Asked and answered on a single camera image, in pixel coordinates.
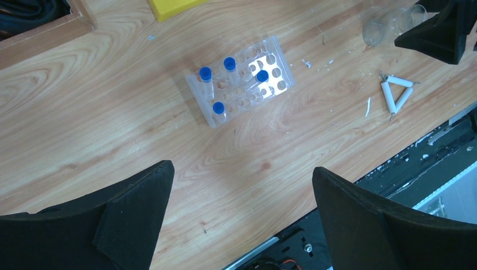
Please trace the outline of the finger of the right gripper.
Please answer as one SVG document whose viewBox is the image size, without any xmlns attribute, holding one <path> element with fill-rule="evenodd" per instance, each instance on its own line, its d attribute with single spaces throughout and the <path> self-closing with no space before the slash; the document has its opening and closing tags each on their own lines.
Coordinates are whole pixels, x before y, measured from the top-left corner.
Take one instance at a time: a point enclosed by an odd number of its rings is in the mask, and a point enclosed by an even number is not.
<svg viewBox="0 0 477 270">
<path fill-rule="evenodd" d="M 467 36 L 476 24 L 476 1 L 417 1 L 435 15 L 394 40 L 400 48 L 414 50 L 446 64 L 459 64 Z"/>
</svg>

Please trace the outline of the white clay triangle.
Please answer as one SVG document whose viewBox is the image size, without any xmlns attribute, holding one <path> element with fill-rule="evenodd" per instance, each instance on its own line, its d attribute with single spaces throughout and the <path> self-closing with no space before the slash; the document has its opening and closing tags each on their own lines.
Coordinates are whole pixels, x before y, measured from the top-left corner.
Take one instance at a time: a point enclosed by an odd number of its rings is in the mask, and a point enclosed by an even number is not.
<svg viewBox="0 0 477 270">
<path fill-rule="evenodd" d="M 400 112 L 406 101 L 410 98 L 414 91 L 414 87 L 419 85 L 420 82 L 385 74 L 381 70 L 379 70 L 379 75 L 382 79 L 380 86 L 384 94 L 386 106 L 390 112 L 390 124 L 397 113 Z"/>
</svg>

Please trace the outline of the yellow test tube rack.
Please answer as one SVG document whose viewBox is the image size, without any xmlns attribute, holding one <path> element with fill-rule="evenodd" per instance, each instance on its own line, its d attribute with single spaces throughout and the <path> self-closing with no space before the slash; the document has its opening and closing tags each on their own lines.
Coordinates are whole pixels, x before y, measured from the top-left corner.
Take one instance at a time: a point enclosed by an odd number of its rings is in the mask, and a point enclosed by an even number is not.
<svg viewBox="0 0 477 270">
<path fill-rule="evenodd" d="M 149 0 L 152 13 L 158 22 L 199 6 L 207 0 Z"/>
</svg>

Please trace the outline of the small glass flask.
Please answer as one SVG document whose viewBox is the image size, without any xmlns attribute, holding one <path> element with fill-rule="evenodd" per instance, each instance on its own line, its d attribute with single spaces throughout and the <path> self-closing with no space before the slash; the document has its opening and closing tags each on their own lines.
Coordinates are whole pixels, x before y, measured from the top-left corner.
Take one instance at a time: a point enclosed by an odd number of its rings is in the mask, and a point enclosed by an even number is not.
<svg viewBox="0 0 477 270">
<path fill-rule="evenodd" d="M 420 4 L 391 10 L 374 5 L 368 13 L 362 37 L 369 47 L 392 41 L 428 19 L 426 8 Z"/>
</svg>

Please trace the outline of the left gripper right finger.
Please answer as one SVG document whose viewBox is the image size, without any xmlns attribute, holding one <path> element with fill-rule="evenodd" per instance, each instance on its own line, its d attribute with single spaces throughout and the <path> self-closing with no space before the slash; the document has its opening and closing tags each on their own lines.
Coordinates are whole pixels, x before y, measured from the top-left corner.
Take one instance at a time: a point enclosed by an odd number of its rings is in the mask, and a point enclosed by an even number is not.
<svg viewBox="0 0 477 270">
<path fill-rule="evenodd" d="M 436 217 L 319 166 L 313 191 L 334 269 L 475 269 L 476 225 Z"/>
</svg>

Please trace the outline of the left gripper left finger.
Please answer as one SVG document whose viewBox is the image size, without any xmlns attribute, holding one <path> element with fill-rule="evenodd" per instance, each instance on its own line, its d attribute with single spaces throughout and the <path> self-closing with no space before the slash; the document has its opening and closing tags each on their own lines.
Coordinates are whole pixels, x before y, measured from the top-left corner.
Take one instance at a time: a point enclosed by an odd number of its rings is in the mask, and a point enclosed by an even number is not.
<svg viewBox="0 0 477 270">
<path fill-rule="evenodd" d="M 37 213 L 1 216 L 1 268 L 149 269 L 173 178 L 163 160 Z"/>
</svg>

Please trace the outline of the white chip fragment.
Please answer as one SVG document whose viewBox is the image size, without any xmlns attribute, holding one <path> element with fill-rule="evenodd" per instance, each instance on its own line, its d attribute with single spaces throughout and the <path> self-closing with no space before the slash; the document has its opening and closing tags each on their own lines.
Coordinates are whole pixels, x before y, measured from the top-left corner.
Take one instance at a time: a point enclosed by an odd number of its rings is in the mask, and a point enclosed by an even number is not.
<svg viewBox="0 0 477 270">
<path fill-rule="evenodd" d="M 369 97 L 367 99 L 367 110 L 366 110 L 366 114 L 365 114 L 365 117 L 367 118 L 370 114 L 370 110 L 371 110 L 371 97 Z"/>
</svg>

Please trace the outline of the clear plastic tube rack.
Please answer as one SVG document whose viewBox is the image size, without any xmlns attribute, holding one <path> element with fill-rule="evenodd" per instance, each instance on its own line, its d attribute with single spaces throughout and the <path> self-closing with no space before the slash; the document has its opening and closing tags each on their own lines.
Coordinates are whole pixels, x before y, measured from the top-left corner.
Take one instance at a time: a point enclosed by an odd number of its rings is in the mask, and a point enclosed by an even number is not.
<svg viewBox="0 0 477 270">
<path fill-rule="evenodd" d="M 223 66 L 223 61 L 227 57 L 233 57 L 236 60 L 240 76 L 237 85 L 232 85 L 228 80 L 227 72 Z M 275 36 L 261 40 L 227 57 L 208 65 L 213 73 L 214 98 L 212 100 L 208 100 L 204 96 L 199 76 L 200 69 L 185 77 L 206 122 L 212 128 L 225 124 L 295 85 L 290 66 Z M 269 80 L 258 87 L 248 89 L 247 83 L 261 70 L 268 71 Z M 217 101 L 225 105 L 227 114 L 225 123 L 219 123 L 213 117 L 212 105 Z"/>
</svg>

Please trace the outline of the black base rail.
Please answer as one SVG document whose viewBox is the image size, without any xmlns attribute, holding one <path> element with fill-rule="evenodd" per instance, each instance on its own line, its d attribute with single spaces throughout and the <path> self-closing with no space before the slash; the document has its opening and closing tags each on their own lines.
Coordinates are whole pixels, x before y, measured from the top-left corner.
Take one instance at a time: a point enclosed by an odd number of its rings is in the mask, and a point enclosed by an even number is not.
<svg viewBox="0 0 477 270">
<path fill-rule="evenodd" d="M 317 208 L 228 269 L 476 268 L 476 104 L 356 183 L 312 183 Z"/>
</svg>

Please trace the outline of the blue capped tube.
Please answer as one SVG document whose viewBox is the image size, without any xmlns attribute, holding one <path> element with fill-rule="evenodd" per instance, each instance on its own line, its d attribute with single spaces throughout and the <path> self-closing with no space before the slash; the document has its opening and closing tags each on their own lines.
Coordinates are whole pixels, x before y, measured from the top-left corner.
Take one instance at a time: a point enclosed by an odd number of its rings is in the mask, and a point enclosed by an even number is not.
<svg viewBox="0 0 477 270">
<path fill-rule="evenodd" d="M 248 89 L 258 87 L 260 84 L 269 80 L 269 74 L 266 70 L 259 71 L 256 76 L 247 83 Z"/>
<path fill-rule="evenodd" d="M 214 84 L 212 80 L 212 70 L 208 66 L 203 66 L 199 70 L 199 76 L 201 79 L 201 87 L 204 93 L 204 96 L 208 100 L 212 100 L 214 98 Z"/>
<path fill-rule="evenodd" d="M 217 101 L 212 105 L 213 117 L 219 123 L 225 123 L 227 121 L 226 108 L 224 103 Z"/>
<path fill-rule="evenodd" d="M 228 80 L 232 85 L 237 85 L 240 81 L 240 76 L 237 71 L 236 60 L 233 57 L 227 57 L 223 61 L 223 66 L 227 72 Z"/>
</svg>

